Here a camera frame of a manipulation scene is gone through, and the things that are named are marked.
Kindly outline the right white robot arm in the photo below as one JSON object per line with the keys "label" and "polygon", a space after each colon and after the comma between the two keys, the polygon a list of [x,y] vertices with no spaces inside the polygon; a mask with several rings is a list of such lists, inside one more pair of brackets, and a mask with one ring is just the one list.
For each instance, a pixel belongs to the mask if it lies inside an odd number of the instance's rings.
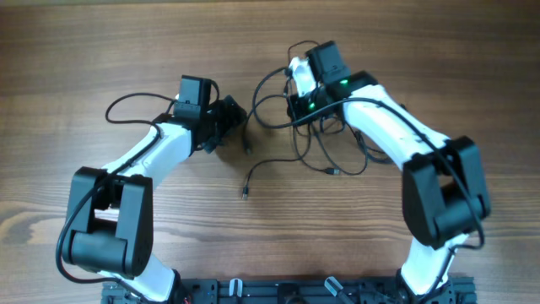
{"label": "right white robot arm", "polygon": [[402,216],[413,236],[399,277],[413,301],[438,296],[448,269],[467,239],[491,213],[480,151],[468,137],[451,139],[427,127],[396,103],[365,71],[352,73],[328,41],[290,57],[296,86],[289,104],[294,125],[336,112],[371,139],[402,173]]}

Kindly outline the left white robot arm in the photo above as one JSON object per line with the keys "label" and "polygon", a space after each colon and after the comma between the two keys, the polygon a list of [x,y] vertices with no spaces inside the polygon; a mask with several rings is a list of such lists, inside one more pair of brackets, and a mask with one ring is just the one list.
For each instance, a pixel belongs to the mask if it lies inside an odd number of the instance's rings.
{"label": "left white robot arm", "polygon": [[81,285],[106,283],[130,303],[190,303],[178,271],[153,254],[155,188],[181,162],[212,153],[247,119],[215,81],[182,76],[167,109],[145,123],[148,134],[121,158],[101,168],[83,166],[73,175],[55,262],[65,279]]}

